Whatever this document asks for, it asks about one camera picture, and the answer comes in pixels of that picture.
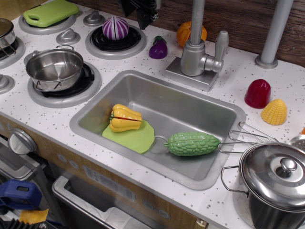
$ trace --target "stainless steel pot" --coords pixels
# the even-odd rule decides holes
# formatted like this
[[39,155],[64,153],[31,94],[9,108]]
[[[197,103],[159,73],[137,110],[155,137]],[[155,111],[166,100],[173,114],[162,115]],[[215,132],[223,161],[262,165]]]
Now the stainless steel pot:
[[[239,168],[234,189],[224,170]],[[296,229],[305,221],[305,153],[279,142],[263,142],[243,152],[239,165],[225,167],[221,180],[233,192],[240,217],[256,229]]]
[[16,35],[14,33],[14,24],[7,19],[0,18],[0,50],[3,51],[7,56],[8,50],[13,49],[14,55],[16,50],[11,46],[16,40]]
[[83,58],[71,49],[60,48],[34,53],[26,63],[26,72],[39,91],[61,91],[72,87],[80,78]]

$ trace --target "toy purple onion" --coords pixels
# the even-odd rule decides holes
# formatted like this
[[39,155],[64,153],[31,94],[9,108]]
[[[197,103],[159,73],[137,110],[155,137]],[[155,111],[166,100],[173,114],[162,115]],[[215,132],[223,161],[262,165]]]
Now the toy purple onion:
[[127,36],[129,25],[123,18],[114,16],[104,22],[102,29],[107,39],[118,41]]

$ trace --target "wooden backsplash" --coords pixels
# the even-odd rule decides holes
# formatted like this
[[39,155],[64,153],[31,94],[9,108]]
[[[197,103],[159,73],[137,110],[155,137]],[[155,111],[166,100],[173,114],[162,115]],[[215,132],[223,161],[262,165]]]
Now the wooden backsplash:
[[[124,17],[117,0],[69,0]],[[208,41],[215,42],[220,30],[229,32],[229,46],[261,54],[276,7],[276,0],[206,0],[203,24]],[[162,0],[159,19],[152,25],[177,31],[192,19],[191,0]],[[135,12],[128,17],[136,20]],[[305,0],[294,0],[277,59],[305,67]]]

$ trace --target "toy orange pumpkin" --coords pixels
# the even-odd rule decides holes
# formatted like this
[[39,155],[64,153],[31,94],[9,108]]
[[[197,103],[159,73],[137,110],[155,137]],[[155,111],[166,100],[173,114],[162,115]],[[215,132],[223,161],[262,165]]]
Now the toy orange pumpkin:
[[[177,40],[178,43],[184,47],[186,41],[188,39],[190,39],[191,36],[191,26],[192,26],[192,22],[188,21],[188,22],[184,22],[181,24],[181,26],[179,27],[178,31],[177,31]],[[206,31],[205,27],[202,26],[202,32],[201,32],[201,39],[205,41],[206,37],[208,36],[208,32]]]

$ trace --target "play kitchen sink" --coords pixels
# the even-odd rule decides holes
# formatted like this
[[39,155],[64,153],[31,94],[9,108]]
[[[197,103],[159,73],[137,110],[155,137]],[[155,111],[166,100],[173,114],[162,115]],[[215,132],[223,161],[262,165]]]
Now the play kitchen sink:
[[[142,113],[143,120],[153,127],[154,142],[146,152],[139,154],[102,136],[115,104]],[[228,132],[240,121],[245,121],[245,113],[236,105],[127,70],[101,89],[71,119],[70,127],[76,134],[178,183],[203,190],[215,183],[229,154],[216,149],[201,156],[176,156],[163,144],[173,134],[191,131],[214,135],[222,143],[230,142]]]

